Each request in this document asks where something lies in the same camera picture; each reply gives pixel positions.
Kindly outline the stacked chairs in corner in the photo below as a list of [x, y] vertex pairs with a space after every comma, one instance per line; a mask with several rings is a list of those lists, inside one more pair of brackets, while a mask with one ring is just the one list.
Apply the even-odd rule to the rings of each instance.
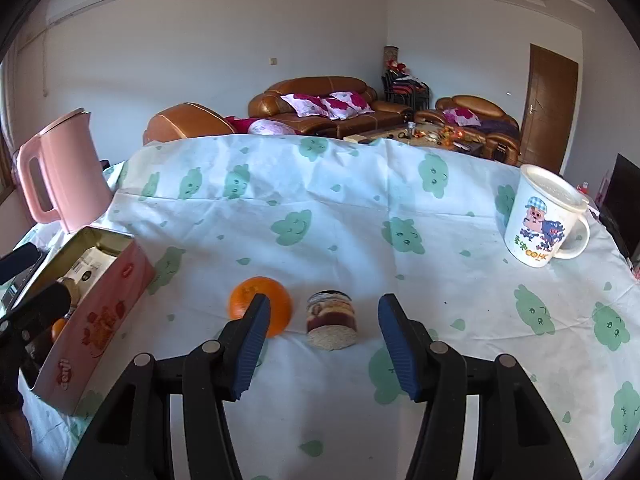
[[404, 63], [387, 60], [382, 83], [388, 102], [405, 104], [413, 110], [427, 110], [431, 105], [430, 87], [412, 76]]

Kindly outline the layered dessert jar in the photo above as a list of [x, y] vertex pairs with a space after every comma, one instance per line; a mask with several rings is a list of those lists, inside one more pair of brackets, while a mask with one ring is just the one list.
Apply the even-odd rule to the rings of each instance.
[[320, 290], [307, 300], [307, 341], [311, 347], [335, 351], [356, 344], [358, 339], [352, 298], [339, 290]]

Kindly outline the orange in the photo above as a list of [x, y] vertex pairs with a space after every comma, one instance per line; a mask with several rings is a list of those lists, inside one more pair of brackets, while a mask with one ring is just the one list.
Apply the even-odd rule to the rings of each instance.
[[64, 330], [64, 327], [67, 323], [66, 318], [59, 318], [51, 327], [51, 337], [52, 337], [52, 341], [55, 342], [58, 337], [61, 335], [62, 330]]

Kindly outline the brown wooden door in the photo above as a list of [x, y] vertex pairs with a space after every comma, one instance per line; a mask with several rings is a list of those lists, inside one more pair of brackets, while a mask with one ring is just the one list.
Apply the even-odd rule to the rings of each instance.
[[575, 61], [530, 45], [520, 164], [560, 172], [572, 131], [578, 75]]

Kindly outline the white cartoon mug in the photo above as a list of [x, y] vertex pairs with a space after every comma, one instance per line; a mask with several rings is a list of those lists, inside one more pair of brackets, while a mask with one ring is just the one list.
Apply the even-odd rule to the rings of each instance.
[[508, 251], [540, 269], [553, 258], [570, 260], [587, 248], [590, 226], [586, 196], [539, 166], [520, 167], [520, 180], [504, 232]]

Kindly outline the pink electric kettle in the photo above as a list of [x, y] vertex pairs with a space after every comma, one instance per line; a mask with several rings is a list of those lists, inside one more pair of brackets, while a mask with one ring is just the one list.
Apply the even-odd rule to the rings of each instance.
[[[30, 171], [36, 162], [52, 207], [41, 207]], [[110, 206], [108, 187], [90, 133], [90, 114], [83, 108], [55, 119], [25, 142], [16, 169], [26, 204], [35, 222], [58, 221], [69, 233], [96, 221]]]

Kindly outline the coffee table with items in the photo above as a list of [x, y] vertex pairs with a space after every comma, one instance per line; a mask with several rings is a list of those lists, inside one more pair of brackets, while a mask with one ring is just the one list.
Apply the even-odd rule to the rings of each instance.
[[480, 156], [485, 146], [484, 136], [454, 126], [441, 126], [430, 122], [419, 122], [414, 127], [398, 127], [354, 133], [345, 136], [344, 141], [373, 145], [378, 139], [393, 140], [418, 148], [438, 148], [439, 150]]

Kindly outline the white green cloud tablecloth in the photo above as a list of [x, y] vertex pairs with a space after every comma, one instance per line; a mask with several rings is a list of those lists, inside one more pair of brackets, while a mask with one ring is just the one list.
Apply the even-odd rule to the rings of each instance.
[[[180, 356], [217, 336], [228, 298], [268, 276], [293, 300], [250, 388], [226, 408], [247, 479], [400, 479], [422, 408], [401, 391], [378, 298], [457, 352], [509, 353], [535, 384], [586, 479], [603, 479], [639, 428], [639, 284], [590, 220], [586, 250], [532, 269], [506, 249], [518, 170], [394, 141], [211, 136], [148, 145], [107, 170], [102, 228], [134, 236], [160, 271], [106, 348], [74, 416], [25, 398], [35, 459], [58, 479], [139, 352]], [[307, 300], [352, 298], [358, 339], [307, 341]]]

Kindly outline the black television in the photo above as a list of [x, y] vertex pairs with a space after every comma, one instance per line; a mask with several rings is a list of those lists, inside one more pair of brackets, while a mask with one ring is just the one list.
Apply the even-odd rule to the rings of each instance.
[[629, 250], [639, 244], [640, 229], [640, 170], [631, 160], [617, 154], [608, 180], [601, 209], [601, 217], [612, 226]]

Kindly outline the pink metal tin box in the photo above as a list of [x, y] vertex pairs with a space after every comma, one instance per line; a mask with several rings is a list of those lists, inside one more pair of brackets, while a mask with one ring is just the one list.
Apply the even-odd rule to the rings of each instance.
[[50, 329], [26, 346], [22, 374], [29, 390], [59, 412], [73, 414], [107, 346], [153, 275], [132, 235], [90, 226], [47, 258], [21, 303], [64, 276], [79, 285], [82, 297], [63, 316], [67, 323], [55, 342]]

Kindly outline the brown leather sofa far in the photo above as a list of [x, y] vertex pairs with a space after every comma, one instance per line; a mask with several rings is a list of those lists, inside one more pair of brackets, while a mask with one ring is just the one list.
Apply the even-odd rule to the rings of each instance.
[[414, 119], [463, 130], [466, 138], [483, 138], [484, 158], [511, 166], [518, 163], [522, 136], [518, 122], [484, 98], [466, 94], [440, 98], [432, 110], [419, 110]]

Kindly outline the brown leather long sofa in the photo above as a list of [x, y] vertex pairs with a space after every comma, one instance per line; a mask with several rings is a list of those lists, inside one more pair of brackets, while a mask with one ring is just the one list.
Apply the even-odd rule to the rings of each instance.
[[345, 136], [401, 126], [413, 118], [404, 104], [378, 98], [364, 81], [346, 76], [277, 82], [248, 103], [251, 118], [283, 122], [303, 136]]

